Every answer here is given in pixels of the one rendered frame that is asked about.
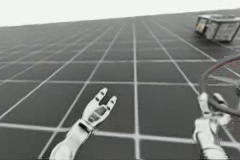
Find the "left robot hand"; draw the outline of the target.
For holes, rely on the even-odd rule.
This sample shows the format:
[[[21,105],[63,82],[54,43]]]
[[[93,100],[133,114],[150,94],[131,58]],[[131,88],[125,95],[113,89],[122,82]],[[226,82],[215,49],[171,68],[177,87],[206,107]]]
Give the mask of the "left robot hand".
[[[103,123],[116,105],[116,96],[112,96],[106,103],[102,102],[107,92],[108,89],[106,87],[100,89],[83,111],[81,120],[90,130],[93,130]]]

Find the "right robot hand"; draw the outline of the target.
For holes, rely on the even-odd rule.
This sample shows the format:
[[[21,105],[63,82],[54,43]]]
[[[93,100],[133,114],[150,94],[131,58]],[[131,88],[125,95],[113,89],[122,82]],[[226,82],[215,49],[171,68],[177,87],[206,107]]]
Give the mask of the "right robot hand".
[[[216,136],[218,127],[227,125],[230,122],[230,115],[217,109],[210,110],[206,93],[198,96],[198,104],[202,108],[202,116],[194,122],[193,135],[204,133],[206,136]]]

